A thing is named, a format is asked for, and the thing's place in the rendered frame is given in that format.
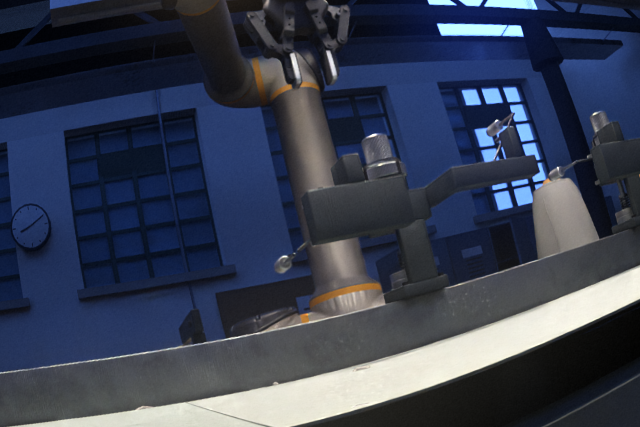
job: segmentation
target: window sill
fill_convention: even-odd
[[[473,222],[476,225],[489,224],[498,220],[506,220],[512,215],[526,214],[531,211],[531,204],[520,205],[519,207],[512,207],[511,209],[497,210],[495,212],[487,212],[486,214],[476,215],[473,218]]]
[[[105,297],[109,295],[122,295],[144,290],[170,287],[185,284],[198,280],[215,279],[236,275],[235,265],[224,265],[212,269],[197,270],[195,272],[185,272],[183,274],[167,275],[166,277],[156,277],[153,279],[136,280],[124,284],[104,285],[100,287],[89,287],[78,290],[78,299],[87,300],[95,297]]]
[[[11,312],[15,310],[29,310],[31,308],[31,302],[29,299],[14,299],[14,300],[3,300],[0,302],[0,313],[2,312]]]

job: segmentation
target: metal post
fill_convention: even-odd
[[[571,160],[584,159],[590,153],[580,117],[571,98],[571,93],[560,70],[564,60],[547,27],[542,22],[522,25],[524,40],[535,72],[544,78],[549,96],[560,122]],[[578,188],[582,194],[593,224],[600,237],[611,235],[611,219],[602,189],[596,186],[596,173],[590,163],[575,167]]]
[[[337,158],[320,92],[289,90],[272,104],[302,235],[309,231],[302,211],[302,195],[333,186],[331,166]],[[312,311],[327,315],[361,310],[384,303],[380,284],[367,275],[358,239],[307,248],[315,285]]]

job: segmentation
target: wall clock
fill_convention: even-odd
[[[39,205],[25,204],[13,214],[11,234],[23,249],[37,250],[49,240],[51,221]]]

